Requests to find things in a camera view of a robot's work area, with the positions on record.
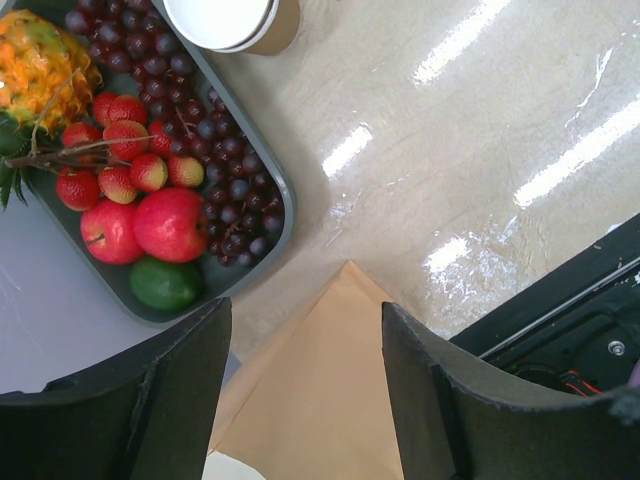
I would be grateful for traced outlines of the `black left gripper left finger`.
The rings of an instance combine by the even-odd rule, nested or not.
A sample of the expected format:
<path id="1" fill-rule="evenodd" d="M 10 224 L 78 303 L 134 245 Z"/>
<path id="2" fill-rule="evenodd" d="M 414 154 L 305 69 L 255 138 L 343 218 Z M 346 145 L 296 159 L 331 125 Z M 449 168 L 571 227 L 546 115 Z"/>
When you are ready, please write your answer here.
<path id="1" fill-rule="evenodd" d="M 1 397 L 4 479 L 199 479 L 222 388 L 231 302 L 39 393 Z"/>

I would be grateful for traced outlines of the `brown paper takeout bag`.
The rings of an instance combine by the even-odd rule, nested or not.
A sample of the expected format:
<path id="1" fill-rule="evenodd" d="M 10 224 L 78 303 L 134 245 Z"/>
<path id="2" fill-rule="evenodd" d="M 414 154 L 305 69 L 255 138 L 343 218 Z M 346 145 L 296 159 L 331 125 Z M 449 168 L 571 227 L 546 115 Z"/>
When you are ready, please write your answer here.
<path id="1" fill-rule="evenodd" d="M 206 479 L 400 479 L 382 357 L 389 295 L 347 262 L 221 393 Z"/>

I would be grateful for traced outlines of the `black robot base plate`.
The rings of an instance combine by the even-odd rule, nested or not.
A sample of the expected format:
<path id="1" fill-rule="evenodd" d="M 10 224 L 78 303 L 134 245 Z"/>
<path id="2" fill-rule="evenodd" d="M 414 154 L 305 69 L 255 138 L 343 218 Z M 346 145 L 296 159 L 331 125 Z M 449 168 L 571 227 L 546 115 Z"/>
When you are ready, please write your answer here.
<path id="1" fill-rule="evenodd" d="M 639 367 L 639 219 L 604 237 L 453 336 L 521 379 L 579 396 Z"/>

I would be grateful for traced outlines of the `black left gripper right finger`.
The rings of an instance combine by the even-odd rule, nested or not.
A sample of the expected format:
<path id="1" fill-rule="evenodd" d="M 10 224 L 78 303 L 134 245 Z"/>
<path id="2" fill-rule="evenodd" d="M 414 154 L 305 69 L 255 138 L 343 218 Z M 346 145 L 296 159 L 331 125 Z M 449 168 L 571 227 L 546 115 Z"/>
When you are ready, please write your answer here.
<path id="1" fill-rule="evenodd" d="M 636 479 L 639 391 L 579 397 L 508 374 L 382 305 L 407 479 Z"/>

